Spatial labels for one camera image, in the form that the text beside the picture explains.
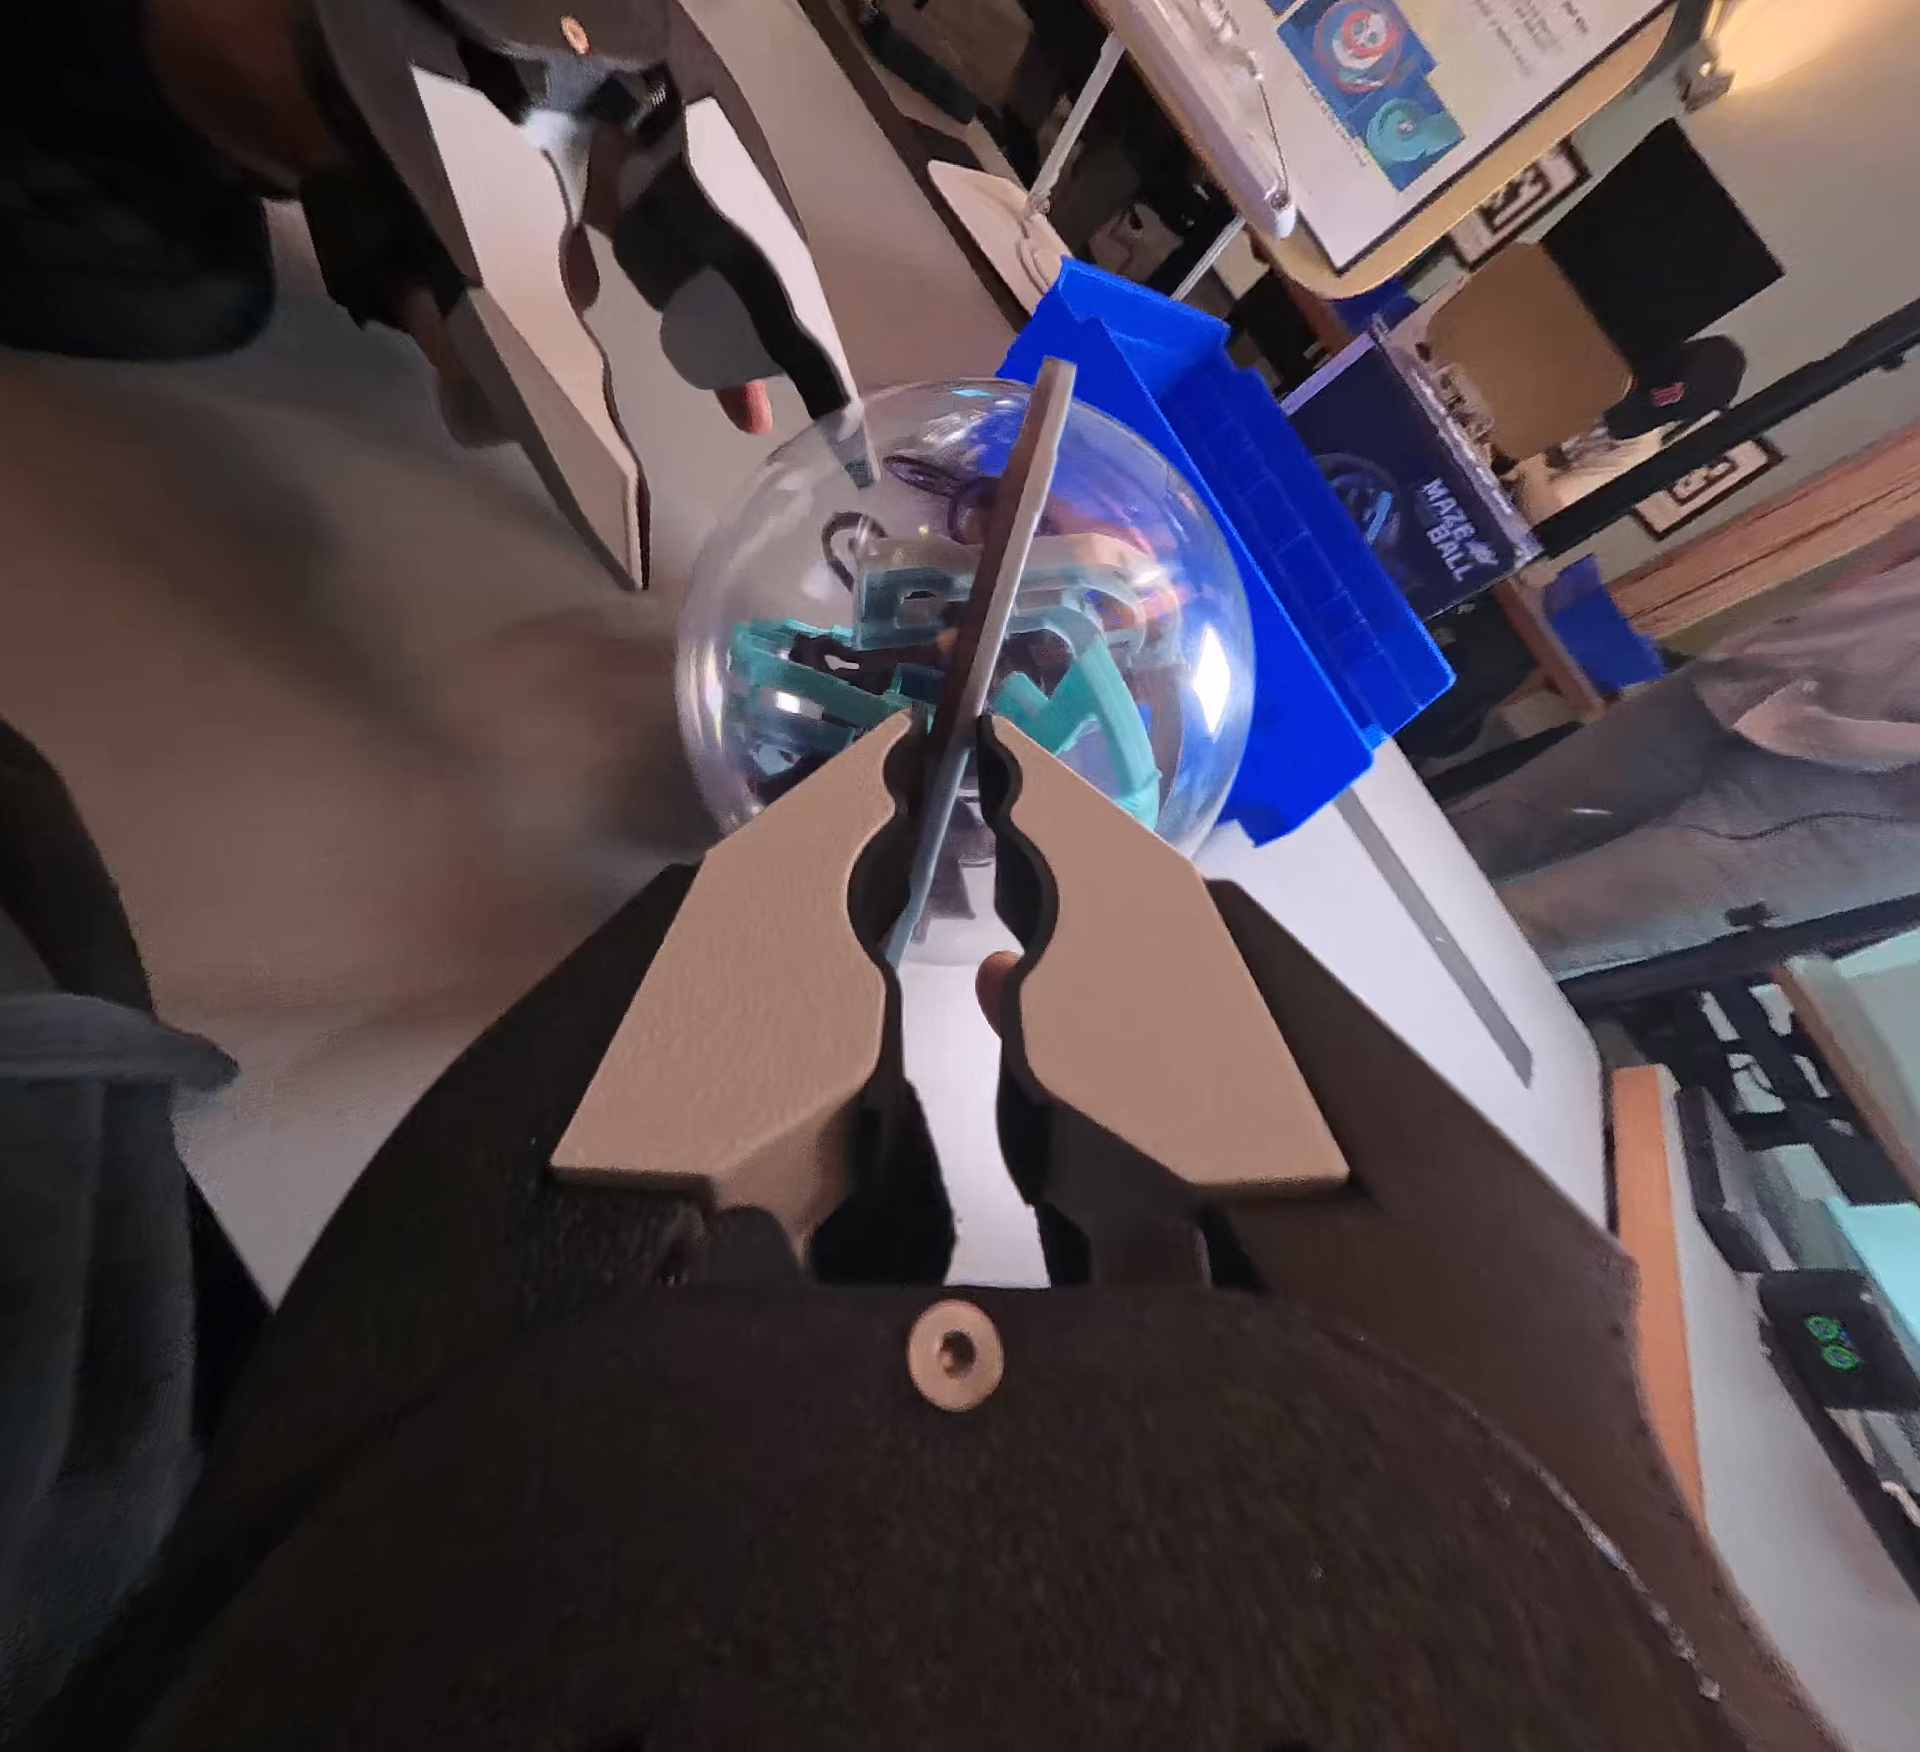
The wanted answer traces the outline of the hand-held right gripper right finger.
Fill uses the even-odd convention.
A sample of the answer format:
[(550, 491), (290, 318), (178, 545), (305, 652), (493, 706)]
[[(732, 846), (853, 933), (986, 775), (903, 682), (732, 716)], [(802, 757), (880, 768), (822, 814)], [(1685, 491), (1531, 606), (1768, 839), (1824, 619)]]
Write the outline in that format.
[(976, 722), (998, 987), (995, 1129), (1047, 1261), (1213, 1261), (1240, 1206), (1349, 1162), (1196, 866), (1003, 716)]

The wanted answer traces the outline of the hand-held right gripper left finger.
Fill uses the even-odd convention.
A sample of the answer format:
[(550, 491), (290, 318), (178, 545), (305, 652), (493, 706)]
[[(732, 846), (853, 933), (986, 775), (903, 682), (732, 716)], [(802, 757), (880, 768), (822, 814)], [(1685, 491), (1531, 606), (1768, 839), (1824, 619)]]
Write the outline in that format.
[(888, 973), (857, 859), (902, 822), (888, 716), (693, 868), (550, 1171), (580, 1186), (767, 1214), (807, 1250), (853, 1189), (853, 1105), (884, 1062)]

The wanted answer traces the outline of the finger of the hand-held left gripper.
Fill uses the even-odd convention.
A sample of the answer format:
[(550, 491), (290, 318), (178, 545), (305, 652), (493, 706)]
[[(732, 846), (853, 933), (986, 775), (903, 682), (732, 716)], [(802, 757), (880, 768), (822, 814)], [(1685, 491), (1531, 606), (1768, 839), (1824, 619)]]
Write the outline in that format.
[(612, 407), (610, 353), (571, 293), (588, 204), (588, 121), (493, 99), (414, 69), (429, 139), (475, 259), (447, 314), (449, 353), (522, 449), (559, 513), (616, 588), (649, 588), (642, 473)]
[(770, 379), (807, 418), (857, 398), (849, 345), (820, 259), (719, 99), (610, 107), (610, 252), (662, 318), (672, 373), (710, 395), (728, 422), (770, 440)]

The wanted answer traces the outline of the clear plastic maze ball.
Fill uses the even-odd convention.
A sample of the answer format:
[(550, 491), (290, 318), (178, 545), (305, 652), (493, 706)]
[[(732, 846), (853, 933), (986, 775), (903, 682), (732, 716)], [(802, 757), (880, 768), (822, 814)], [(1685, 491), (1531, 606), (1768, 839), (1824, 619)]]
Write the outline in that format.
[[(770, 449), (678, 625), (684, 768), (719, 831), (942, 701), (1027, 387), (868, 395)], [(1254, 710), (1236, 554), (1176, 462), (1070, 404), (986, 706), (1196, 858)]]

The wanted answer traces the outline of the person's left forearm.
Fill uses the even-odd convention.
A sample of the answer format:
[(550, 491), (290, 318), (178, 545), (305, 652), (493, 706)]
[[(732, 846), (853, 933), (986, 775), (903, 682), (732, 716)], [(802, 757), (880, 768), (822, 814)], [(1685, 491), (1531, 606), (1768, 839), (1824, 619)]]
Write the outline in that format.
[(265, 204), (163, 99), (147, 0), (0, 0), (0, 340), (188, 362), (274, 314)]

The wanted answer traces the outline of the person's left hand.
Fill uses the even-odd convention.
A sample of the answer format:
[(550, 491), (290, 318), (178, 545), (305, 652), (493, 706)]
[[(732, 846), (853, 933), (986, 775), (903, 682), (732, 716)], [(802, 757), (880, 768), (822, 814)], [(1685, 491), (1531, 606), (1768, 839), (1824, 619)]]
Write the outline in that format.
[(151, 153), (151, 187), (140, 212), (94, 219), (84, 256), (103, 271), (78, 295), (66, 340), (44, 340), (73, 357), (99, 358), (188, 358), (245, 340), (232, 320), (232, 277), (215, 277), (207, 305), (207, 271), (228, 271), (224, 240), (188, 242), (184, 264), (163, 252), (163, 212), (184, 204), (188, 231), (232, 219), (196, 153), (163, 162), (163, 123), (147, 117), (173, 112), (178, 131), (209, 147), (215, 157), (245, 171), (265, 198), (298, 198), (319, 211), (327, 186), (340, 193), (340, 223), (310, 223), (331, 295), (350, 318), (377, 318), (414, 340), (440, 376), (447, 429), (467, 447), (496, 447), (509, 422), (457, 358), (447, 307), (436, 299), (440, 264), (406, 271), (402, 240), (411, 231), (371, 235), (366, 212), (349, 211), (349, 139), (331, 128), (340, 107), (319, 74), (310, 0), (99, 0), (103, 38), (115, 55), (140, 60), (132, 74), (132, 136)]

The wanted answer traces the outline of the blue plastic bin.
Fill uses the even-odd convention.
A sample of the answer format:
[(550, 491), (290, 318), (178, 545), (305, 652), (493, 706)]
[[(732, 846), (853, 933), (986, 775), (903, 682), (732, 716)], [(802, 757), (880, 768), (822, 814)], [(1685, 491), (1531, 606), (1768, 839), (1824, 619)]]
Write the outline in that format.
[(1027, 333), (1077, 357), (1079, 404), (1153, 440), (1213, 500), (1372, 746), (1451, 685), (1274, 391), (1229, 358), (1218, 318), (1069, 256)]
[(1196, 370), (1063, 299), (1040, 299), (1011, 343), (1003, 376), (1031, 379), (1040, 358), (1070, 358), (1077, 398), (1144, 435), (1209, 504), (1236, 558), (1254, 645), (1253, 732), (1222, 822), (1253, 844), (1300, 831), (1368, 770), (1372, 754), (1229, 510), (1225, 458), (1196, 422)]

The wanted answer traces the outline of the instruction sheet on clipboard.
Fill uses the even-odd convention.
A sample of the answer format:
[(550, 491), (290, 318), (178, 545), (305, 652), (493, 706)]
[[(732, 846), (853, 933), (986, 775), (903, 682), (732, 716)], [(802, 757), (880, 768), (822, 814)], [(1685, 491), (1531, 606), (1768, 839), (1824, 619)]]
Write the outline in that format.
[(1213, 171), (1254, 240), (1300, 227), (1265, 69), (1218, 0), (1100, 0), (1187, 149)]

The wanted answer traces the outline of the orange-edged grey desk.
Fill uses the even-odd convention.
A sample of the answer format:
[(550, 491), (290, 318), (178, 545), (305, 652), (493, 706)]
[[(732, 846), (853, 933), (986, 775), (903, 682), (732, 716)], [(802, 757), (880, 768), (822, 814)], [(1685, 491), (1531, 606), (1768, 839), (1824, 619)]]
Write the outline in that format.
[(1681, 1503), (1803, 1685), (1917, 1659), (1917, 1412), (1824, 1409), (1757, 1306), (1768, 1267), (1851, 1267), (1899, 1331), (1869, 1232), (1808, 1144), (1748, 1154), (1661, 1068), (1608, 1074), (1613, 1230), (1638, 1271), (1638, 1373)]

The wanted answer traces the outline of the dark blue toy package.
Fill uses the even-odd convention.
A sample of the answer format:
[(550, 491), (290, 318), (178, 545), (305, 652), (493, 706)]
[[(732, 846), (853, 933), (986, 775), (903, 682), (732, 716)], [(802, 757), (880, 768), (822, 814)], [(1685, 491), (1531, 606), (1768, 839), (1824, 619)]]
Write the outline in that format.
[(1422, 619), (1537, 562), (1531, 522), (1404, 345), (1349, 340), (1282, 417)]

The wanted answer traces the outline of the person's black printed hoodie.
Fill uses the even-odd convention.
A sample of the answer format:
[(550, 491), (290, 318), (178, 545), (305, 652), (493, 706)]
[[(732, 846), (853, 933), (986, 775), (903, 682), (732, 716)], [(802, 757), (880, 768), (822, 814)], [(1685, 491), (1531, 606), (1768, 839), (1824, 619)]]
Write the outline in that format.
[(200, 1294), (174, 1099), (235, 1062), (158, 1018), (58, 778), (0, 735), (0, 1722), (103, 1639), (200, 1470)]

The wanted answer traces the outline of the black power station box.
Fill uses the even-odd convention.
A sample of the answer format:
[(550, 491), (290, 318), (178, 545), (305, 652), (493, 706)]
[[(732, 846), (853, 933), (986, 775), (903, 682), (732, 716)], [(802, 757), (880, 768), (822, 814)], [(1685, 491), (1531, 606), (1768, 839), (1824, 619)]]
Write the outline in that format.
[(1917, 1367), (1851, 1267), (1768, 1267), (1754, 1286), (1789, 1367), (1824, 1409), (1917, 1412)]

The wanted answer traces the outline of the black monitor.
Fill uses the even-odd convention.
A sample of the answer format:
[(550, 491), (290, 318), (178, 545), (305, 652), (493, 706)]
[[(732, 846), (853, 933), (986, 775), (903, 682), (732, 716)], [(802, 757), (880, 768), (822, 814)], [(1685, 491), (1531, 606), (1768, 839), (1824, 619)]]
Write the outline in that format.
[(1789, 274), (1676, 121), (1556, 219), (1543, 248), (1631, 358), (1705, 333)]

